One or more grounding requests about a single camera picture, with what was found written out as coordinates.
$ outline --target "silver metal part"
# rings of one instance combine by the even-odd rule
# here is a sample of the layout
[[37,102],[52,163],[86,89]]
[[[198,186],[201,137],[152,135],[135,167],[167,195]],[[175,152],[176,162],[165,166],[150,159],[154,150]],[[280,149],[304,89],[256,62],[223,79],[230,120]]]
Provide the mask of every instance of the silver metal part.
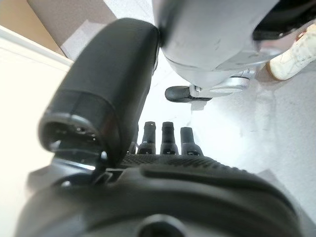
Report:
[[234,92],[241,92],[248,89],[249,79],[242,77],[231,77],[212,88],[200,88],[190,85],[190,95],[197,98],[213,98],[229,95]]
[[211,88],[247,69],[220,65],[253,46],[252,33],[278,0],[153,1],[168,62],[182,78]]

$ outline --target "white sneaker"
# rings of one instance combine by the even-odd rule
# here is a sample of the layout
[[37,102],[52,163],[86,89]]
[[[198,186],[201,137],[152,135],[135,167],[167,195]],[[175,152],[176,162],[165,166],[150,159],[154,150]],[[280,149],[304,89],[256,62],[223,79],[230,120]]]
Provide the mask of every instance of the white sneaker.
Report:
[[316,59],[316,25],[307,28],[292,47],[266,64],[268,72],[277,80],[288,80]]

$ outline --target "black plastic housing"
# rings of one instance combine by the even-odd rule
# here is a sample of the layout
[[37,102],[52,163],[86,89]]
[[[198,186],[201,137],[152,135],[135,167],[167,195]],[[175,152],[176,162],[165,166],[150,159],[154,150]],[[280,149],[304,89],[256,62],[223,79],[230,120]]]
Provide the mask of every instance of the black plastic housing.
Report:
[[[118,179],[102,185],[37,192],[15,236],[143,237],[140,227],[156,214],[180,221],[186,237],[302,236],[289,200],[246,171],[178,155],[126,155],[121,168]],[[166,234],[148,236],[179,237],[166,228],[158,233]]]
[[157,63],[155,26],[120,19],[83,50],[56,91],[39,124],[39,140],[52,152],[96,147],[111,164],[121,160],[137,130]]

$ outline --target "white wall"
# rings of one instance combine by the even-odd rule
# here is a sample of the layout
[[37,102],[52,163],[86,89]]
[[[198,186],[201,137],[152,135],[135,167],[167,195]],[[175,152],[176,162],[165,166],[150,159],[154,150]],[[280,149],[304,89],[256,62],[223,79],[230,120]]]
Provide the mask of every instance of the white wall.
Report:
[[49,164],[52,157],[38,142],[37,125],[69,66],[6,40],[3,34],[18,37],[17,41],[19,36],[1,30],[0,236],[10,237],[27,200],[28,173]]

